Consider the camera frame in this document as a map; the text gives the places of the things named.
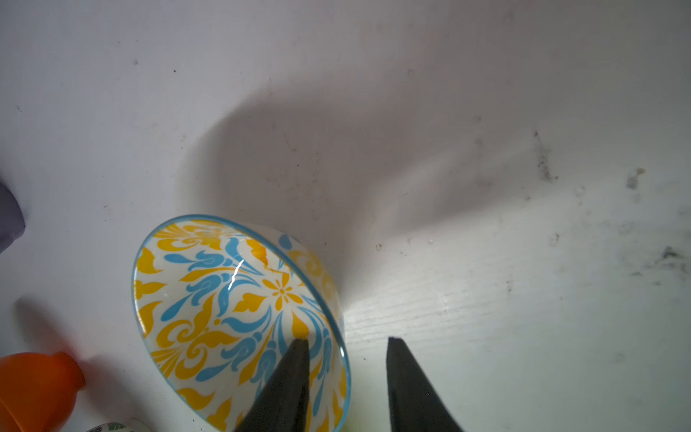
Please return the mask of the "small green leaf bowl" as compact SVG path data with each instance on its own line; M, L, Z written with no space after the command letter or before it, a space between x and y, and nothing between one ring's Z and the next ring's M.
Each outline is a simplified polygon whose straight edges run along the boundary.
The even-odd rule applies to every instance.
M152 429L138 419L129 419L124 422L109 421L90 428L87 432L152 432Z

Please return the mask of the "orange plastic bowl rear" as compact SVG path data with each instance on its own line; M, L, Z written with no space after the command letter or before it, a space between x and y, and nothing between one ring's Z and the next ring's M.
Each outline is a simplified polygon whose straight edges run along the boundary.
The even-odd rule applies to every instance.
M2 357L1 430L61 430L85 385L81 368L64 352Z

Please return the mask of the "purple ceramic mug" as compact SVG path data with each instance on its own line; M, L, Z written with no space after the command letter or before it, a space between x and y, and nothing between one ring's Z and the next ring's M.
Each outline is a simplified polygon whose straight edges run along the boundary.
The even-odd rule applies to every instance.
M25 233L22 209L10 189L0 185L0 253L5 252Z

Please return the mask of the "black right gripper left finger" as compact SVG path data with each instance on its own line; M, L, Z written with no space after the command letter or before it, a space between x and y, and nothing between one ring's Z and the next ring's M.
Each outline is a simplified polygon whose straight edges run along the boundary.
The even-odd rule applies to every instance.
M303 432L310 401L310 348L293 340L237 432Z

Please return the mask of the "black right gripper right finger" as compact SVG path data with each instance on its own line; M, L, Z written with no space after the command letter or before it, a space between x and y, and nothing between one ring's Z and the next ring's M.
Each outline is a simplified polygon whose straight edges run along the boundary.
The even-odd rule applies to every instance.
M462 432L402 338L388 340L386 371L392 431Z

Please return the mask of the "blue yellow patterned bowl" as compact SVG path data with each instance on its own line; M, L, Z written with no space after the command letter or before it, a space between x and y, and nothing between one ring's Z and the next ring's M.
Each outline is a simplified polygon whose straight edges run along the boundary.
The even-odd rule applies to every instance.
M157 369L217 430L239 426L297 339L310 345L307 430L344 427L352 379L338 288L298 239L179 216L143 241L132 289Z

